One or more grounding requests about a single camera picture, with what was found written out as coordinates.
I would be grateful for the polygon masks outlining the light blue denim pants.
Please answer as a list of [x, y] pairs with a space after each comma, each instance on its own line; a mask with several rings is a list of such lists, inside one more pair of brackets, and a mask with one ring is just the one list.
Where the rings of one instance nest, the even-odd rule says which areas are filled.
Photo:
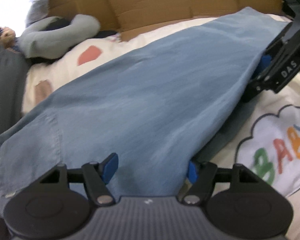
[[177, 194], [190, 159], [238, 104], [286, 26], [245, 8], [123, 54], [67, 83], [0, 135], [0, 217], [58, 164], [117, 153], [115, 198]]

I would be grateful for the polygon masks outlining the cream bear print bedsheet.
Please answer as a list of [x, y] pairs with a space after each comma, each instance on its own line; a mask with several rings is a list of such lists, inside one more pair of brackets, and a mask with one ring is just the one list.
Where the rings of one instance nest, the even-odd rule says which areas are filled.
[[[161, 38], [176, 32], [167, 29]], [[88, 39], [66, 53], [62, 61], [87, 74], [144, 46], [137, 47], [135, 41], [118, 44]], [[225, 124], [237, 126], [244, 120], [242, 111], [254, 107], [261, 93], [249, 100], [248, 83], [218, 132]], [[262, 92], [274, 94], [271, 90]], [[198, 152], [207, 157], [218, 152], [222, 146], [218, 132]], [[177, 194], [114, 197], [112, 206], [94, 206], [85, 192], [82, 167], [58, 164], [12, 197], [3, 217], [15, 239], [282, 238], [292, 218], [292, 207], [285, 198], [244, 165], [222, 170], [221, 175], [234, 175], [232, 187], [200, 206], [182, 204]]]

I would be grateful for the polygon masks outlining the dark grey duvet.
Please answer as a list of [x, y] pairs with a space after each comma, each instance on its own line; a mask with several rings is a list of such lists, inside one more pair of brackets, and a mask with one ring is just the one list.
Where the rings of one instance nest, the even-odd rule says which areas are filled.
[[25, 82], [30, 63], [0, 45], [0, 135], [21, 119]]

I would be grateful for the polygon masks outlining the grey neck pillow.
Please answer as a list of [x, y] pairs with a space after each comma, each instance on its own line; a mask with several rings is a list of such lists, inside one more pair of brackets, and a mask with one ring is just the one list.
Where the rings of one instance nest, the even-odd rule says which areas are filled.
[[27, 27], [18, 37], [18, 46], [26, 58], [58, 59], [73, 47], [95, 36], [101, 29], [99, 21], [90, 15], [76, 15], [66, 27], [45, 28], [60, 17], [44, 18]]

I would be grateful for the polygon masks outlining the brown cardboard barrier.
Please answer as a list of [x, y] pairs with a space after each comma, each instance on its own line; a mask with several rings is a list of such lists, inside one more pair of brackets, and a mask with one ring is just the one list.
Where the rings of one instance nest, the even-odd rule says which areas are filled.
[[49, 16], [97, 18], [102, 30], [119, 30], [130, 40], [150, 30], [192, 18], [219, 17], [245, 7], [280, 14], [282, 0], [49, 0]]

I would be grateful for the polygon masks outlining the black garment inside neck pillow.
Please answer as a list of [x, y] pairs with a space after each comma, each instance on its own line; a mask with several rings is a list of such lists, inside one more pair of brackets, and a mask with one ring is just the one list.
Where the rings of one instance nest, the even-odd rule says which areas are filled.
[[[52, 31], [57, 29], [62, 29], [70, 25], [70, 21], [64, 19], [64, 18], [58, 18], [57, 20], [53, 20], [51, 23], [49, 23], [43, 31]], [[121, 39], [120, 33], [114, 30], [103, 30], [99, 31], [95, 36], [92, 38], [102, 39], [102, 38], [110, 38], [112, 41]], [[59, 57], [57, 59], [46, 59], [43, 57], [33, 57], [30, 58], [30, 63], [32, 65], [34, 64], [40, 64], [40, 63], [46, 63], [46, 64], [53, 64], [54, 62], [58, 61], [62, 57]]]

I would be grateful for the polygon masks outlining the small teddy bear toy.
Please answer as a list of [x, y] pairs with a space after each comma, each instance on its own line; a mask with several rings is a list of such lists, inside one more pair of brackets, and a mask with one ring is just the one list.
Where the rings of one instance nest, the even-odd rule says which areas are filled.
[[8, 27], [0, 27], [0, 44], [5, 49], [10, 49], [15, 52], [20, 52], [18, 47], [18, 39], [15, 31]]

